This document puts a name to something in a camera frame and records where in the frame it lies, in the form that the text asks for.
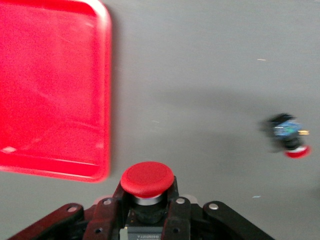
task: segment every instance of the red tray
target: red tray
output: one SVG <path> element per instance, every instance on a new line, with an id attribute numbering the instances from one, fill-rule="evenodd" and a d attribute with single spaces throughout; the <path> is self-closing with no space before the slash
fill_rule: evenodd
<path id="1" fill-rule="evenodd" d="M 105 179 L 110 70 L 98 0 L 0 0 L 0 170 Z"/>

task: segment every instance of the red button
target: red button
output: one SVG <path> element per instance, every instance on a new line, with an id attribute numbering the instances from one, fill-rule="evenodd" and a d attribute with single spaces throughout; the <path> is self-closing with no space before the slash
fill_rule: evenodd
<path id="1" fill-rule="evenodd" d="M 301 159 L 308 156 L 311 153 L 311 147 L 305 146 L 301 151 L 285 151 L 284 154 L 292 159 Z"/>
<path id="2" fill-rule="evenodd" d="M 163 163 L 145 161 L 129 167 L 120 184 L 127 192 L 139 198 L 153 198 L 166 191 L 174 182 L 174 173 Z"/>

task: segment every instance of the emergency stop button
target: emergency stop button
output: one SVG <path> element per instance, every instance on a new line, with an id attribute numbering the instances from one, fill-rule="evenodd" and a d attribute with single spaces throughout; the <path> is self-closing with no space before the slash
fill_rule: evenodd
<path id="1" fill-rule="evenodd" d="M 300 146 L 295 150 L 287 150 L 284 154 L 292 159 L 301 159 L 308 156 L 311 153 L 311 147 L 308 145 Z"/>
<path id="2" fill-rule="evenodd" d="M 122 188 L 135 197 L 150 199 L 164 193 L 174 182 L 174 173 L 165 164 L 145 161 L 129 167 L 122 175 Z"/>

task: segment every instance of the gray surface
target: gray surface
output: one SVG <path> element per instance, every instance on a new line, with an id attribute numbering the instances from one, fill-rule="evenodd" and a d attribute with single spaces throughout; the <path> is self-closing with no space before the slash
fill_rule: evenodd
<path id="1" fill-rule="evenodd" d="M 111 175 L 87 184 L 0 172 L 0 239 L 66 203 L 89 207 L 147 160 L 168 164 L 180 193 L 225 202 L 277 240 L 319 239 L 320 2 L 105 2 Z M 281 112 L 310 130 L 310 157 L 273 153 L 259 123 Z"/>

